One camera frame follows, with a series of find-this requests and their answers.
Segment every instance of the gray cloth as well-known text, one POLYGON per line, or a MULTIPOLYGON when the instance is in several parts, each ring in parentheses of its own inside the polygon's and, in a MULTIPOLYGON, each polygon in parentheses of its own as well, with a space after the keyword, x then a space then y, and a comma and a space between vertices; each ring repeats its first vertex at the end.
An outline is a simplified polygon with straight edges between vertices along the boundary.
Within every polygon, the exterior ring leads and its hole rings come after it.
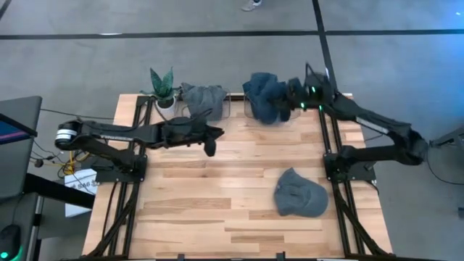
POLYGON ((278 179, 274 201, 279 215, 315 218, 326 211, 328 195, 321 185, 301 177, 290 168, 278 179))
POLYGON ((227 92, 221 86, 193 86, 182 83, 182 99, 187 103, 190 115, 202 113, 212 109, 208 120, 223 118, 223 101, 227 92))

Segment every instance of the potted plant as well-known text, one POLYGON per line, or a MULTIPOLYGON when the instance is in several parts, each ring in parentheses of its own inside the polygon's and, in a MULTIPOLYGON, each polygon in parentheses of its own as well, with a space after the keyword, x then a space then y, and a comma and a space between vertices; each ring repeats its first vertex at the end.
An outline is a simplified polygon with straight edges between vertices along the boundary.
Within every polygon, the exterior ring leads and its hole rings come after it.
POLYGON ((173 68, 171 67, 170 71, 166 73, 162 80, 152 68, 150 68, 150 75, 152 78, 153 91, 140 92, 145 95, 156 97, 156 107, 163 116, 174 117, 176 111, 175 95, 177 90, 173 88, 173 68))

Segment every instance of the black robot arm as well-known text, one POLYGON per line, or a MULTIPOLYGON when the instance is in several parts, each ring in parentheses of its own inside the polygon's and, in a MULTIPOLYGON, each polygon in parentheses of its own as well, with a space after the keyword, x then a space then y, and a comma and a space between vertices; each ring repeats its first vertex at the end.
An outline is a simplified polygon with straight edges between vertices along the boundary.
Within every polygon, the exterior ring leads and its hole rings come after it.
POLYGON ((121 172, 129 173, 137 169, 143 155, 128 149, 115 149, 100 140, 133 141, 148 149, 204 143, 204 151, 212 157, 216 150, 215 139, 223 134, 221 128, 208 126, 204 117, 176 117, 137 128, 77 119, 59 125, 55 146, 65 151, 82 149, 111 160, 121 172))
POLYGON ((419 165, 425 157, 427 142, 411 128, 409 123, 401 123, 376 114, 358 106, 338 90, 332 88, 326 75, 315 73, 307 64, 311 73, 306 74, 304 84, 295 78, 289 81, 286 97, 279 101, 290 109, 323 109, 337 120, 349 120, 373 131, 390 137, 394 145, 356 149, 343 146, 331 160, 331 171, 348 172, 357 162, 377 162, 394 160, 405 165, 419 165))

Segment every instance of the white pot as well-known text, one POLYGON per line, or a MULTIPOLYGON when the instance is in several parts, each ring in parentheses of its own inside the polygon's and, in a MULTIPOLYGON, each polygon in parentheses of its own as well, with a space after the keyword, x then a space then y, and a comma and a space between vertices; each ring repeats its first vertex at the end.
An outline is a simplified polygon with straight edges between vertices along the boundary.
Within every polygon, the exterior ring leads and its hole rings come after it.
POLYGON ((175 117, 175 113, 177 112, 177 99, 174 98, 174 102, 173 102, 173 105, 171 105, 171 107, 169 108, 161 108, 159 105, 158 105, 158 101, 156 103, 156 107, 158 108, 159 112, 161 112, 161 114, 163 116, 165 116, 166 119, 170 120, 172 118, 175 117))

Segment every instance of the gray cap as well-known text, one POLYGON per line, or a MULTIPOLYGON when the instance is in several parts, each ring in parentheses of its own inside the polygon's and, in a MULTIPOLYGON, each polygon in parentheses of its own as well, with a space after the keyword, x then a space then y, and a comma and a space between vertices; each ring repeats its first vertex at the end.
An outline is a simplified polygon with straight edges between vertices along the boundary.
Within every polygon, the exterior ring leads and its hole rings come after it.
POLYGON ((278 179, 274 201, 279 215, 300 215, 315 218, 322 215, 328 205, 328 195, 321 185, 301 177, 289 168, 278 179))

